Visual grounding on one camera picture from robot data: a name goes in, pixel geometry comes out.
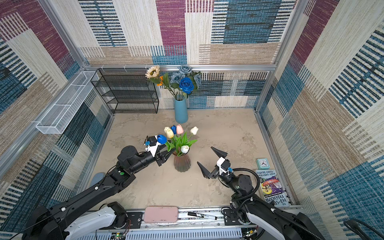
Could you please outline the dark red glass vase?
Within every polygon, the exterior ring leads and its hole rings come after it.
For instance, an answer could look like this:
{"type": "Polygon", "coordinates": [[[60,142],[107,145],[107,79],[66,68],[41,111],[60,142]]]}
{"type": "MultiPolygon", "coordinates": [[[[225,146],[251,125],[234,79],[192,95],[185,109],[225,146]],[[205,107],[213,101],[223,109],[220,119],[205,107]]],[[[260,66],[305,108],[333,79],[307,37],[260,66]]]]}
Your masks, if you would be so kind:
{"type": "Polygon", "coordinates": [[[181,156],[178,156],[177,154],[174,155],[174,167],[178,172],[186,172],[191,167],[191,160],[188,154],[182,154],[181,156]]]}

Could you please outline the blue tulip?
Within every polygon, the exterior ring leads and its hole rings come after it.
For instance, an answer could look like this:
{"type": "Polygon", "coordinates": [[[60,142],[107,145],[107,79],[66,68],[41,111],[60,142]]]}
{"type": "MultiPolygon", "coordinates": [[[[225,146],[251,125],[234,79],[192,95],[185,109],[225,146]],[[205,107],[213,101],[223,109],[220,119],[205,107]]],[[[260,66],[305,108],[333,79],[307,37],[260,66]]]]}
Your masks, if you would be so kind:
{"type": "Polygon", "coordinates": [[[157,142],[159,143],[157,148],[158,152],[162,152],[165,150],[170,152],[173,149],[173,147],[171,146],[172,142],[168,140],[167,137],[164,135],[157,135],[157,142]]]}
{"type": "Polygon", "coordinates": [[[178,134],[178,133],[177,133],[177,127],[176,127],[175,125],[173,125],[173,126],[171,127],[171,130],[173,131],[174,135],[177,135],[177,134],[178,134]]]}

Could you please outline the pale white tulip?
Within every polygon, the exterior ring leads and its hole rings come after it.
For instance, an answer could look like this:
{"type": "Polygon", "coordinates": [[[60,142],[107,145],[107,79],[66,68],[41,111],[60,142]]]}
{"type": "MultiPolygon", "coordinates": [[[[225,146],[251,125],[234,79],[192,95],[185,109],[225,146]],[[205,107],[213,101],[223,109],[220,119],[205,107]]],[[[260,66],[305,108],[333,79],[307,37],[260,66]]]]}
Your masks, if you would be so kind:
{"type": "Polygon", "coordinates": [[[189,150],[190,150],[190,147],[189,147],[188,145],[184,145],[184,146],[182,146],[182,147],[181,147],[181,150],[180,150],[180,152],[179,152],[179,154],[178,154],[178,157],[181,157],[181,156],[183,156],[183,155],[186,155],[186,154],[189,152],[189,150]]]}

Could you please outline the pink tulip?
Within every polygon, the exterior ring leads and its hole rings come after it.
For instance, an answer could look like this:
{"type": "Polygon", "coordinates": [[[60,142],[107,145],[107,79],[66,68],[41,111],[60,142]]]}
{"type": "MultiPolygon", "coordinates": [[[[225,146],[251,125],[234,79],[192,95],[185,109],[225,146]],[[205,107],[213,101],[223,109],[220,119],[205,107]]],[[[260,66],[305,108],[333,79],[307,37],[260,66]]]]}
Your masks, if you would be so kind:
{"type": "Polygon", "coordinates": [[[181,125],[177,125],[177,141],[176,141],[176,148],[179,149],[181,147],[181,143],[183,140],[183,134],[184,134],[184,129],[181,125]]]}

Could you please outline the light blue ceramic vase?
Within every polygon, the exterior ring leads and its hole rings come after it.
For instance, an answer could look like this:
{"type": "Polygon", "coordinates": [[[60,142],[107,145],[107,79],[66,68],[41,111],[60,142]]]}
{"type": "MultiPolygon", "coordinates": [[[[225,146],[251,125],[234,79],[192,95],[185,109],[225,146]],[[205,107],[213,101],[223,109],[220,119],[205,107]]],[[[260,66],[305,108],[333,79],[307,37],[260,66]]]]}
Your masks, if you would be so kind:
{"type": "Polygon", "coordinates": [[[184,124],[188,121],[188,109],[186,98],[181,100],[174,99],[175,120],[179,124],[184,124]]]}

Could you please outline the blue rose bouquet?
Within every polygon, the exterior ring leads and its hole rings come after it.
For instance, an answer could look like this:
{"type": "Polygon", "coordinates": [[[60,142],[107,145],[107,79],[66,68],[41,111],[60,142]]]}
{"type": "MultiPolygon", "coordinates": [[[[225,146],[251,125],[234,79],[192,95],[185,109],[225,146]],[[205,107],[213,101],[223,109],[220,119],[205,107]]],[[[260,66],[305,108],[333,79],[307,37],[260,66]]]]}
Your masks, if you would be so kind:
{"type": "Polygon", "coordinates": [[[176,101],[186,100],[202,86],[201,72],[194,72],[188,65],[180,66],[168,80],[166,87],[176,101]]]}

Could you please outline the orange marigold flower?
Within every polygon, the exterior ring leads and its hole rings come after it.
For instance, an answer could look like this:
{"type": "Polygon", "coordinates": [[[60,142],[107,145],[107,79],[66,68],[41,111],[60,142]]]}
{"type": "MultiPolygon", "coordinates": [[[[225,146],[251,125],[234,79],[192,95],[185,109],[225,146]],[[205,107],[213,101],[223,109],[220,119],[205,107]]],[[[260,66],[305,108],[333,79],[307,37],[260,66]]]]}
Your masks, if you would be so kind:
{"type": "Polygon", "coordinates": [[[157,86],[163,86],[164,85],[164,77],[159,76],[157,77],[157,86]]]}

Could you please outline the cream sunflower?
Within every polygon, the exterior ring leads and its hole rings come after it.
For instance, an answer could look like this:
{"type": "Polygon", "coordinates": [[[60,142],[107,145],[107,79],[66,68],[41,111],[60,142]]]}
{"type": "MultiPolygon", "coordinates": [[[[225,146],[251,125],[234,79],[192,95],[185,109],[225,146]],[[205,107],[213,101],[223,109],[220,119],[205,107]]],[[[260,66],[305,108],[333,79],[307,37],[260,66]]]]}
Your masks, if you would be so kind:
{"type": "Polygon", "coordinates": [[[169,77],[169,74],[166,73],[164,75],[161,75],[161,68],[160,66],[152,66],[150,67],[146,74],[145,74],[145,77],[147,78],[148,81],[154,83],[157,85],[157,77],[159,76],[163,76],[164,77],[164,85],[163,87],[165,87],[170,93],[171,95],[175,98],[176,97],[176,93],[175,93],[175,90],[171,87],[171,82],[170,82],[170,77],[169,77]]]}

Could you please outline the yellow tulip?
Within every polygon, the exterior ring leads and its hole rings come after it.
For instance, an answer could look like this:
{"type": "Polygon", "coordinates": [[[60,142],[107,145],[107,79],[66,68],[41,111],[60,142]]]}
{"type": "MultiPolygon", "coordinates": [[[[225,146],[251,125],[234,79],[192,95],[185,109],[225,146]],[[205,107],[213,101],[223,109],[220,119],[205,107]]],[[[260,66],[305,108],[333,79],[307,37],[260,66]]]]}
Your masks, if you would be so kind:
{"type": "Polygon", "coordinates": [[[166,134],[166,137],[168,138],[168,140],[170,140],[172,143],[171,143],[171,146],[173,148],[175,148],[176,150],[173,152],[173,154],[179,154],[179,149],[176,148],[176,141],[178,139],[178,137],[176,135],[174,135],[173,131],[170,130],[168,131],[166,134]]]}

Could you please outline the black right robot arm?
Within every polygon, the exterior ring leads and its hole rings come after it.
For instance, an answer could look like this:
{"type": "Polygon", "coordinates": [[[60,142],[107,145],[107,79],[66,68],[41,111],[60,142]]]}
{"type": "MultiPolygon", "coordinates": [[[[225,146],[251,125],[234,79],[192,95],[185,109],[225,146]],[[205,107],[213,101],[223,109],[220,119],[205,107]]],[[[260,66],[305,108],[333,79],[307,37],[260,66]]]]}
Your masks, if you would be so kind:
{"type": "Polygon", "coordinates": [[[223,185],[234,191],[230,206],[240,218],[239,222],[261,227],[277,240],[323,240],[324,236],[314,223],[303,213],[292,214],[267,203],[256,195],[260,178],[253,170],[231,168],[227,153],[214,147],[211,149],[219,157],[213,171],[198,163],[207,179],[219,179],[223,185]]]}

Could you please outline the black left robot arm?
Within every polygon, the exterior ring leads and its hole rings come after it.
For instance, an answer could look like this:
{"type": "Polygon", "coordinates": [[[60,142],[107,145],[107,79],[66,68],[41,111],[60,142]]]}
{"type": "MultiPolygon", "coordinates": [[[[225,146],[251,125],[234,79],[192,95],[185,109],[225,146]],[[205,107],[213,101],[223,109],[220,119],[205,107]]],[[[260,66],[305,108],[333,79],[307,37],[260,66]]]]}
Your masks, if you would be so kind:
{"type": "Polygon", "coordinates": [[[118,155],[118,162],[106,176],[75,197],[49,209],[36,208],[23,230],[23,240],[65,240],[70,238],[68,227],[81,215],[103,200],[127,188],[136,178],[135,173],[156,162],[164,164],[175,151],[155,146],[155,153],[139,153],[134,146],[127,146],[118,155]]]}

